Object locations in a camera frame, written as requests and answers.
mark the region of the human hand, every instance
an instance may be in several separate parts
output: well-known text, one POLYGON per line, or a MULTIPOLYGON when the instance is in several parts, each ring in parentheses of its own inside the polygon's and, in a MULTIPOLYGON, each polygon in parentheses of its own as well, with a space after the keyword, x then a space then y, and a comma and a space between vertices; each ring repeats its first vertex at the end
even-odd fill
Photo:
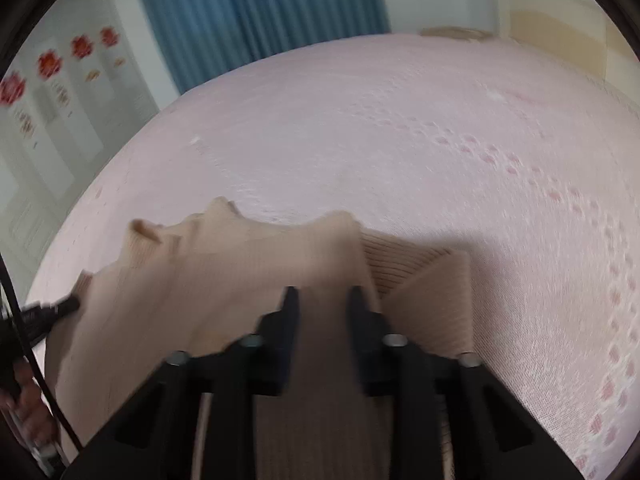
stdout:
POLYGON ((25 360, 14 363, 15 380, 22 391, 16 402, 0 390, 0 410, 13 410, 22 421, 22 433, 36 446, 49 444, 58 437, 58 425, 42 400, 42 391, 33 380, 31 367, 25 360))

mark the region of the black cable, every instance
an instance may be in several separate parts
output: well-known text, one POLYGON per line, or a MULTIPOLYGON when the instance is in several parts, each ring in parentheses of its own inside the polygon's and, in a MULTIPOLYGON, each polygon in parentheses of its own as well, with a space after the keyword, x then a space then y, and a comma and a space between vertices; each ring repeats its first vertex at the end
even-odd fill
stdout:
POLYGON ((64 413, 62 413, 60 406, 58 406, 56 399, 47 386, 47 383, 42 376, 42 372, 40 371, 40 367, 38 366, 38 362, 36 361, 36 356, 33 355, 33 350, 31 350, 31 344, 29 342, 29 337, 27 336, 27 329, 20 314, 18 299, 15 297, 14 284, 11 281, 11 277, 9 276, 9 271, 6 268, 6 265, 4 264, 2 254, 0 254, 0 286, 2 287, 2 289, 4 289, 4 294, 6 296, 7 302, 9 303, 9 309, 11 310, 12 321, 14 322, 18 340, 20 341, 22 352, 24 353, 24 356, 27 358, 27 361, 31 366, 33 376, 36 379, 36 382, 42 390, 45 398, 49 402, 51 413, 53 413, 56 419, 60 422, 62 427, 65 429, 66 434, 68 434, 69 438, 71 439, 71 442, 74 444, 78 452, 80 452, 82 451, 82 443, 80 442, 80 439, 76 435, 74 429, 71 427, 71 424, 69 424, 69 421, 66 420, 64 413))

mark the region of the screw head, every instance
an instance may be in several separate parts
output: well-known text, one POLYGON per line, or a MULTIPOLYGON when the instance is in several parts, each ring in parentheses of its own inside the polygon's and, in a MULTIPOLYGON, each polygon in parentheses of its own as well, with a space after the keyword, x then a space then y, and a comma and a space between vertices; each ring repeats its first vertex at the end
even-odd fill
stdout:
POLYGON ((178 350, 172 353, 166 359, 166 362, 171 366, 182 366, 183 364, 186 364, 189 359, 191 359, 191 356, 188 354, 188 352, 178 350))
POLYGON ((402 334, 387 334, 382 338, 382 343, 392 348, 406 346, 408 342, 409 340, 402 334))
POLYGON ((264 339, 258 334, 249 334, 242 338, 240 344, 245 348, 260 348, 264 343, 264 339))
POLYGON ((475 352, 465 352, 458 356, 458 362, 465 368, 476 368, 482 364, 482 359, 475 352))

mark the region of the red flower decoration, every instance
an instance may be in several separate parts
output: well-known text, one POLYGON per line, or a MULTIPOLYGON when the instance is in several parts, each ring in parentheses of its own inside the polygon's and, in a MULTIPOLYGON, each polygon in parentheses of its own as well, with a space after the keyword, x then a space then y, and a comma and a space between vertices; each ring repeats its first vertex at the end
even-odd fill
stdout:
POLYGON ((44 80, 60 72, 62 68, 62 58, 56 55, 55 50, 47 50, 38 58, 38 73, 44 80))
POLYGON ((100 40, 105 47, 109 48, 110 46, 116 46, 118 44, 120 35, 113 27, 104 27, 100 31, 100 40))
POLYGON ((94 44, 86 34, 76 36, 71 40, 71 53, 74 57, 82 59, 90 56, 94 51, 94 44))
POLYGON ((26 79, 21 79, 20 74, 12 72, 0 83, 0 103, 11 106, 24 94, 26 79))

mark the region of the ribbed knit fabric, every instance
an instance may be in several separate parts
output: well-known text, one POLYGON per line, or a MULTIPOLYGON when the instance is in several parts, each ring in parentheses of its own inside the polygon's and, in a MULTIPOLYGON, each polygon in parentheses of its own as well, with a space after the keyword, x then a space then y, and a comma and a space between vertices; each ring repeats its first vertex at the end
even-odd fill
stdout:
POLYGON ((46 377, 84 442, 172 351, 220 351, 278 308, 286 286, 300 288, 290 383, 281 397, 256 399, 261 479, 388 475, 389 405, 356 381, 351 286, 424 349, 472 349, 466 254, 362 230, 345 212, 284 227, 219 198, 176 226, 135 220, 119 260, 78 283, 81 313, 47 339, 46 377))

